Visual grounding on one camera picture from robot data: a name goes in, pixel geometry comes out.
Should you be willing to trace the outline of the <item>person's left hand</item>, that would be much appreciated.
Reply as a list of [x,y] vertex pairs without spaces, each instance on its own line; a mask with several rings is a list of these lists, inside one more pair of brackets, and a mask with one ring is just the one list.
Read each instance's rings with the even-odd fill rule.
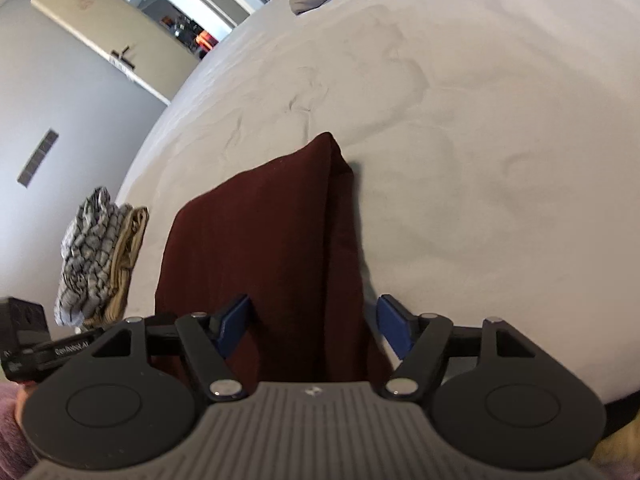
[[21,384],[17,390],[14,417],[17,425],[23,427],[23,413],[24,407],[30,396],[35,392],[38,385],[35,382],[28,382],[27,384]]

